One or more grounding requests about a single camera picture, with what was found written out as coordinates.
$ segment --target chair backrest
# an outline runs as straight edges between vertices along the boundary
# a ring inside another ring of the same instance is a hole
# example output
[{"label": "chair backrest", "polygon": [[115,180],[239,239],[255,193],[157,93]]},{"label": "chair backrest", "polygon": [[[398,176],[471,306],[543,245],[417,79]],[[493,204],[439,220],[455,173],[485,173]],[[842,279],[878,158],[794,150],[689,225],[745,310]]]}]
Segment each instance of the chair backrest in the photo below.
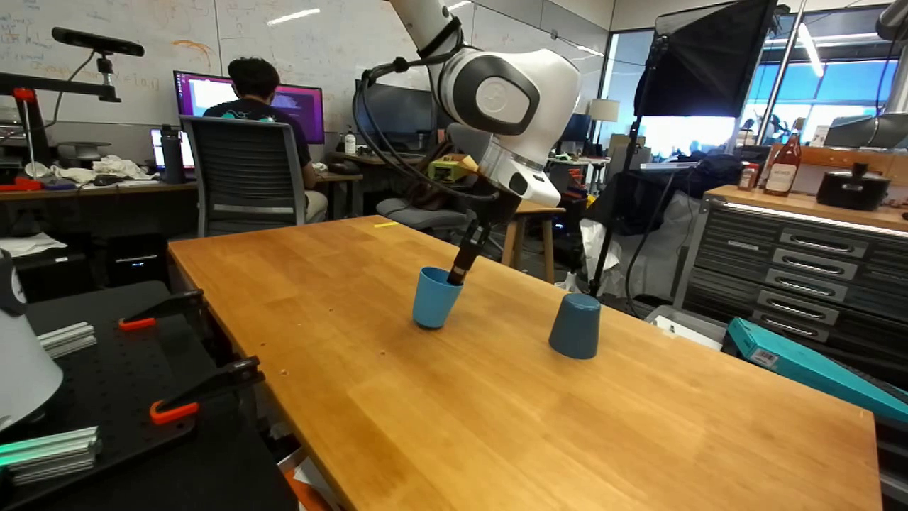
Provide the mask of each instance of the chair backrest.
[{"label": "chair backrest", "polygon": [[186,119],[200,173],[200,237],[308,221],[293,129],[249,119]]}]

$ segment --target whiteboard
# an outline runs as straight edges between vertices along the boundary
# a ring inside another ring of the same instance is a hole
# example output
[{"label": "whiteboard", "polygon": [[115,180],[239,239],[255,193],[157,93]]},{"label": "whiteboard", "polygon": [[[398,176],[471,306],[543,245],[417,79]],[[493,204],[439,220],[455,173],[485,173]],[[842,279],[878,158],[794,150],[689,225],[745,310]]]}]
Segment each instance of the whiteboard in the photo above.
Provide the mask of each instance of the whiteboard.
[{"label": "whiteboard", "polygon": [[[326,100],[326,131],[343,134],[356,79],[396,58],[414,61],[414,45],[387,0],[0,0],[0,72],[65,79],[89,48],[51,41],[55,25],[123,38],[146,45],[146,58],[115,58],[115,86],[123,103],[65,96],[62,123],[176,123],[173,72],[224,75],[235,58],[275,62],[283,82],[319,86]],[[268,25],[300,9],[315,18]],[[471,45],[493,52],[554,48],[567,61],[571,45],[546,32],[513,22],[496,11],[469,7],[458,18]],[[601,61],[588,65],[593,82]],[[93,62],[76,78],[100,82]],[[384,82],[428,89],[425,68],[387,78]],[[51,119],[56,93],[41,106]]]}]

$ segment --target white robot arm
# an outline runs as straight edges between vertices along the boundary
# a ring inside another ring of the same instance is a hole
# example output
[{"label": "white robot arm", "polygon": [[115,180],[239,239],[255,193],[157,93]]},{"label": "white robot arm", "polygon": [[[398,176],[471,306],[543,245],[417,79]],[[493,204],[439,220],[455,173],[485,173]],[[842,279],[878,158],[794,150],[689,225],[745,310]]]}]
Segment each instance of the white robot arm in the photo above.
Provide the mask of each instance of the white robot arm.
[{"label": "white robot arm", "polygon": [[482,173],[520,200],[560,204],[546,176],[547,150],[562,137],[576,100],[580,72],[560,55],[474,52],[459,45],[459,22],[431,0],[391,0],[410,38],[431,65],[431,82],[447,112],[469,129],[493,137]]}]

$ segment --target teal cup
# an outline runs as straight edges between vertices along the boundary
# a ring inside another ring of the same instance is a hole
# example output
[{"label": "teal cup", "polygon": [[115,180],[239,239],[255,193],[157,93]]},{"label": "teal cup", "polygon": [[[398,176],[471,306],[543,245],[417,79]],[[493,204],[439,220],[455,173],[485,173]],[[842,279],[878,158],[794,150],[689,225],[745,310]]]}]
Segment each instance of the teal cup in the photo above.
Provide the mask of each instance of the teal cup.
[{"label": "teal cup", "polygon": [[439,329],[448,325],[459,286],[448,283],[448,272],[439,266],[424,266],[414,299],[414,320],[424,329]]}]

